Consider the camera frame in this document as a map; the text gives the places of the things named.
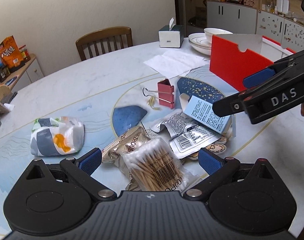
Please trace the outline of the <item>white side cabinet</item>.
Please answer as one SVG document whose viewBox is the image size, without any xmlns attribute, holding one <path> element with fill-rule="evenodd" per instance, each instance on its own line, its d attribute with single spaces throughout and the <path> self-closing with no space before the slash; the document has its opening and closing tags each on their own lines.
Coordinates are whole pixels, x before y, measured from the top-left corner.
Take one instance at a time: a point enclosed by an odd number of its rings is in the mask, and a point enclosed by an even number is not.
<svg viewBox="0 0 304 240">
<path fill-rule="evenodd" d="M 18 92 L 26 86 L 44 77 L 35 54 L 30 55 L 31 59 L 23 67 L 11 73 L 0 85 L 6 85 L 12 92 Z"/>
</svg>

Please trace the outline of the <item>light blue small carton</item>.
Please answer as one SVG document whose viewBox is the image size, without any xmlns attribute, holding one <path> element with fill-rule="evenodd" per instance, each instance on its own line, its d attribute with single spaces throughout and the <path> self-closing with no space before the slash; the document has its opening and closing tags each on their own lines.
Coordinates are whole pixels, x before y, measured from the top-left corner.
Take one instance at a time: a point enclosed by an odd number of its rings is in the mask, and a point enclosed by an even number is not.
<svg viewBox="0 0 304 240">
<path fill-rule="evenodd" d="M 232 117 L 217 116 L 212 109 L 212 104 L 192 96 L 187 103 L 185 110 L 183 111 L 185 115 L 191 117 L 192 119 L 200 122 L 204 126 L 214 130 L 215 132 L 223 135 L 228 132 L 232 125 Z"/>
</svg>

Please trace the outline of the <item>beige coffee sachet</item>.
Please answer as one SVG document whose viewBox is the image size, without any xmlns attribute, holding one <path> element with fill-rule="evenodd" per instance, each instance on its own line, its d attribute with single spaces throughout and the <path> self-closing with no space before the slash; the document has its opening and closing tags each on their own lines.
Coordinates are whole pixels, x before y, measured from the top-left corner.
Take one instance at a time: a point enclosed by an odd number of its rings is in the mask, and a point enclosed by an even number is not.
<svg viewBox="0 0 304 240">
<path fill-rule="evenodd" d="M 139 191 L 140 187 L 124 163 L 123 154 L 133 152 L 149 140 L 150 138 L 145 129 L 141 126 L 135 126 L 123 133 L 101 151 L 102 162 L 113 163 L 129 179 L 126 190 Z"/>
</svg>

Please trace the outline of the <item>silver foil sachet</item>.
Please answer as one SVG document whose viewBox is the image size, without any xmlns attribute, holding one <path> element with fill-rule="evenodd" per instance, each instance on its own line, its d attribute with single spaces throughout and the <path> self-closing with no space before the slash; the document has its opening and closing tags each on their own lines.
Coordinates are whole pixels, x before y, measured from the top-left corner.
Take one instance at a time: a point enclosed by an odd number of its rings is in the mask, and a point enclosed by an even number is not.
<svg viewBox="0 0 304 240">
<path fill-rule="evenodd" d="M 219 133 L 188 117 L 180 109 L 154 121 L 150 130 L 155 133 L 166 130 L 169 134 L 168 143 L 179 159 L 198 152 L 221 138 Z"/>
</svg>

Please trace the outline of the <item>wooden chair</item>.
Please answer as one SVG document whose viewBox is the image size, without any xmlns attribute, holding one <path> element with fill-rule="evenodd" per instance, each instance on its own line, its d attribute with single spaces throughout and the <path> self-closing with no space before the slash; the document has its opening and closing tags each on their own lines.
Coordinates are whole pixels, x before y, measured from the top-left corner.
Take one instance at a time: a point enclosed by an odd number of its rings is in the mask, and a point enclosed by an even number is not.
<svg viewBox="0 0 304 240">
<path fill-rule="evenodd" d="M 110 27 L 88 33 L 75 42 L 81 61 L 133 46 L 130 27 Z"/>
</svg>

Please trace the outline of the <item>white lower cabinet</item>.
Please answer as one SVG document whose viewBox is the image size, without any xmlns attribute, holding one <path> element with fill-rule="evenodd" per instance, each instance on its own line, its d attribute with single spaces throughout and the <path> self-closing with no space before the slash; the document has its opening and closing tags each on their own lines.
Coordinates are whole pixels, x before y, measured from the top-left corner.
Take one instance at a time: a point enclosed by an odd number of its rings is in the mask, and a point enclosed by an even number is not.
<svg viewBox="0 0 304 240">
<path fill-rule="evenodd" d="M 234 34 L 263 35 L 293 51 L 304 49 L 304 26 L 243 5 L 221 2 L 207 3 L 207 26 L 228 30 Z"/>
</svg>

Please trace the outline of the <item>tissue pack with orange print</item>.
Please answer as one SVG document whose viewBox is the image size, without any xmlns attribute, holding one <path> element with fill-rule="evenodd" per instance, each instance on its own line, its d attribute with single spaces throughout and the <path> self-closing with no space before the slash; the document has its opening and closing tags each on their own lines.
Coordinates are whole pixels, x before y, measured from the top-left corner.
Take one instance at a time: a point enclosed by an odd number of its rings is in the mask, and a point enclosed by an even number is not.
<svg viewBox="0 0 304 240">
<path fill-rule="evenodd" d="M 31 130 L 31 154 L 53 157 L 77 153 L 83 147 L 85 126 L 77 118 L 39 118 Z"/>
</svg>

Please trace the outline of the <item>cotton swab pack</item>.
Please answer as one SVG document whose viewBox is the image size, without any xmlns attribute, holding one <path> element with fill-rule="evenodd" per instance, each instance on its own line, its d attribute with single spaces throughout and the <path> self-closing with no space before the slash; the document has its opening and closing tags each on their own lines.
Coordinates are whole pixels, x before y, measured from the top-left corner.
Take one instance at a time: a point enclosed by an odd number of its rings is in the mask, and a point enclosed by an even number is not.
<svg viewBox="0 0 304 240">
<path fill-rule="evenodd" d="M 143 191 L 183 192 L 197 179 L 162 138 L 151 139 L 122 158 Z"/>
</svg>

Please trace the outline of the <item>green white tissue box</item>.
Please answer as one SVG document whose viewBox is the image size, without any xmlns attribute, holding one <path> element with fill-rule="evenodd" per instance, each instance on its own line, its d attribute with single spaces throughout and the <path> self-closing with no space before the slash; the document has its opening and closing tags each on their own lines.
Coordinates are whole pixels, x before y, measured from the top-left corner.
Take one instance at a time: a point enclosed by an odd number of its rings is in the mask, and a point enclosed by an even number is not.
<svg viewBox="0 0 304 240">
<path fill-rule="evenodd" d="M 159 30 L 159 45 L 161 48 L 180 48 L 183 40 L 183 25 L 176 25 L 172 17 L 168 25 Z"/>
</svg>

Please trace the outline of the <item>white paper napkin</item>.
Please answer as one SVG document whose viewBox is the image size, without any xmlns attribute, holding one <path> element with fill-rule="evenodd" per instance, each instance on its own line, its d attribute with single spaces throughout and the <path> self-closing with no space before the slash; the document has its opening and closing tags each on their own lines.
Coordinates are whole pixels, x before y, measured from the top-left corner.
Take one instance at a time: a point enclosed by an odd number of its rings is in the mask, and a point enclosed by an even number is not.
<svg viewBox="0 0 304 240">
<path fill-rule="evenodd" d="M 179 51 L 166 51 L 144 62 L 167 79 L 187 75 L 191 70 L 209 63 L 208 56 L 198 56 Z"/>
</svg>

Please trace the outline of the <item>orange snack bag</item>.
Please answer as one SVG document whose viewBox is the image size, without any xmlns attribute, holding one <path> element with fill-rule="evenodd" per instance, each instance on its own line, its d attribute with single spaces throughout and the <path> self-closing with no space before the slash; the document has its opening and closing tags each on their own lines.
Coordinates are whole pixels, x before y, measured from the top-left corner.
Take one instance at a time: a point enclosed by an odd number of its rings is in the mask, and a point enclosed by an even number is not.
<svg viewBox="0 0 304 240">
<path fill-rule="evenodd" d="M 9 69 L 20 66 L 24 61 L 13 36 L 5 38 L 0 43 L 0 59 Z"/>
</svg>

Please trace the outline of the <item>red binder clip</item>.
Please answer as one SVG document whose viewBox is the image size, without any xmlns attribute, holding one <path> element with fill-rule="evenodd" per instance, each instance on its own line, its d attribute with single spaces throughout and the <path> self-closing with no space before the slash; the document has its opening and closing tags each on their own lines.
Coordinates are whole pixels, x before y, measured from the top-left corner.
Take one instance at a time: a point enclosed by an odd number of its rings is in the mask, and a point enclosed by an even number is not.
<svg viewBox="0 0 304 240">
<path fill-rule="evenodd" d="M 157 100 L 161 106 L 174 109 L 175 96 L 174 86 L 170 84 L 169 79 L 164 79 L 157 83 L 156 90 L 149 90 L 146 87 L 142 89 L 142 93 L 145 97 L 153 98 Z"/>
</svg>

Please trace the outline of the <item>white plate stack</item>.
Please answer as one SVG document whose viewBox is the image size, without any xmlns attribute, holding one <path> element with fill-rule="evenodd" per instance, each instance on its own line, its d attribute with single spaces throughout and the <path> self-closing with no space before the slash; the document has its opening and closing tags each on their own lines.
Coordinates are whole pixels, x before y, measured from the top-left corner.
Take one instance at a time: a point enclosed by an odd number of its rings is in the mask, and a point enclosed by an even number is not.
<svg viewBox="0 0 304 240">
<path fill-rule="evenodd" d="M 189 44 L 196 51 L 204 54 L 211 55 L 211 42 L 206 38 L 205 33 L 193 33 L 188 36 Z"/>
</svg>

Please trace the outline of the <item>red white cardboard box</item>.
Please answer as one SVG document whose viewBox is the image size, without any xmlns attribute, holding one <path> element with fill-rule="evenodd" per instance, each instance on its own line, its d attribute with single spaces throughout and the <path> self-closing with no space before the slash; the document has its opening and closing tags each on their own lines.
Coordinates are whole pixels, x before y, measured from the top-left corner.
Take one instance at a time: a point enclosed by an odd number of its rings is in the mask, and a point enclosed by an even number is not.
<svg viewBox="0 0 304 240">
<path fill-rule="evenodd" d="M 294 54 L 279 42 L 255 34 L 212 36 L 209 70 L 238 91 L 245 90 L 243 80 L 275 61 Z"/>
</svg>

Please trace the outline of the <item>white bowl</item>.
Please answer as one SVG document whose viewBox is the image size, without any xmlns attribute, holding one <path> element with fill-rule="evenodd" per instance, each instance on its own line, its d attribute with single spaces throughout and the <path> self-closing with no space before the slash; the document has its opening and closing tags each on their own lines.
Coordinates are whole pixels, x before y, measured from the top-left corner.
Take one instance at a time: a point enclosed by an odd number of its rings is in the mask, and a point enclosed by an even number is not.
<svg viewBox="0 0 304 240">
<path fill-rule="evenodd" d="M 205 28 L 204 33 L 209 43 L 212 43 L 212 37 L 214 35 L 232 34 L 232 32 L 230 31 L 224 29 L 218 29 L 218 28 Z"/>
</svg>

